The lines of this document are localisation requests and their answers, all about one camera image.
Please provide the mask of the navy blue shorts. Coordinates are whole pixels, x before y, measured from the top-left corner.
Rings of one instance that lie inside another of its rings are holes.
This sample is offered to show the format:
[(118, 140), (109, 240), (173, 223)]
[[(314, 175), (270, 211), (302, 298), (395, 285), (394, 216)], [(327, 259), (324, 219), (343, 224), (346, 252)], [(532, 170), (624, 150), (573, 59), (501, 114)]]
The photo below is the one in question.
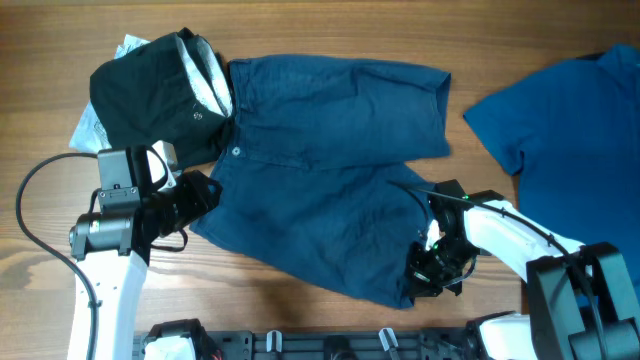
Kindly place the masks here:
[(229, 65), (235, 129), (191, 230), (305, 282), (404, 309), (429, 224), (413, 160), (445, 157), (451, 76), (422, 65), (272, 55)]

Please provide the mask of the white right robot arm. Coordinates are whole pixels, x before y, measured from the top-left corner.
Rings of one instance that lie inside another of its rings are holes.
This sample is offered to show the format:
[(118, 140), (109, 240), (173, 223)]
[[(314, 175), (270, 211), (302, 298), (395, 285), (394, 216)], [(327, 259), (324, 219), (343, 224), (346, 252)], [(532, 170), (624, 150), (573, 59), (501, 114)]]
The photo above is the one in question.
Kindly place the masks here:
[(433, 217), (407, 264), (413, 297), (462, 283), (481, 254), (495, 256), (525, 283), (529, 311), (469, 322), (465, 355), (474, 359), (636, 359), (639, 303), (622, 254), (585, 245), (519, 213), (502, 195), (438, 183), (421, 208)]

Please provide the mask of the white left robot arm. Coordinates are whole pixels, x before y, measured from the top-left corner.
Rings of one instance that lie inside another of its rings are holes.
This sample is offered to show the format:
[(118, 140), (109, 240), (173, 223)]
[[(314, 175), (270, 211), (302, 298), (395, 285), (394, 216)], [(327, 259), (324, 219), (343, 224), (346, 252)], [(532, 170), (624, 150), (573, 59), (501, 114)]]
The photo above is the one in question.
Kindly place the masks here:
[(136, 313), (156, 239), (213, 210), (221, 185), (200, 171), (180, 175), (174, 186), (154, 181), (147, 148), (98, 153), (100, 208), (81, 215), (69, 232), (79, 270), (70, 359), (128, 359)]

